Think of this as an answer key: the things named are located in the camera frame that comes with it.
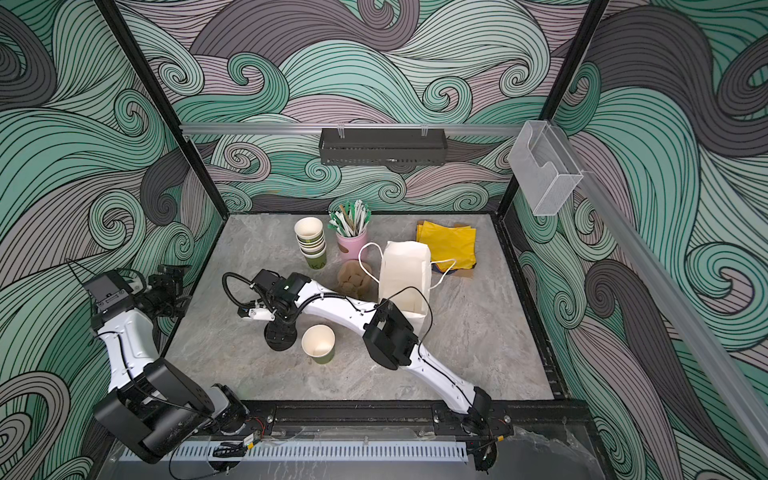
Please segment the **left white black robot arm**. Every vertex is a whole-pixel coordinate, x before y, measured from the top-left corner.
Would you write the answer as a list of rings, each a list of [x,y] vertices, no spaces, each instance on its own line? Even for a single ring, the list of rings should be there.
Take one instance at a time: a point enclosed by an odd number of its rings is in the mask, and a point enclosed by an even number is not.
[[[160,355],[155,342],[161,317],[178,317],[188,305],[183,280],[188,266],[159,265],[133,286],[114,269],[83,283],[93,301],[92,335],[109,359],[106,396],[95,420],[141,460],[156,464],[196,434],[236,435],[248,410],[227,386],[204,388]]]

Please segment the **green paper coffee cup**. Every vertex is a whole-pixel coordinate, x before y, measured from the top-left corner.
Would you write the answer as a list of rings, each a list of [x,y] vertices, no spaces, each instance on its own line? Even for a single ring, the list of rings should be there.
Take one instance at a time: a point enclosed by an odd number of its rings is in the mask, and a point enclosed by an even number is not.
[[[327,325],[314,325],[302,336],[301,348],[314,362],[329,363],[335,353],[336,337],[334,331]]]

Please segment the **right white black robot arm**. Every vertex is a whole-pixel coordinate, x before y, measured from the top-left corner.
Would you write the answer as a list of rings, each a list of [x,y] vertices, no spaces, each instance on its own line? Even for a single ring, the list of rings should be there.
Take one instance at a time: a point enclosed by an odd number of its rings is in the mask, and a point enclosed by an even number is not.
[[[490,395],[436,360],[392,297],[376,303],[355,300],[304,274],[283,277],[268,269],[251,279],[226,272],[222,287],[242,318],[266,323],[264,338],[270,349],[285,351],[294,345],[300,315],[321,317],[360,336],[379,366],[405,369],[420,378],[461,418],[466,433],[479,436],[489,429]]]

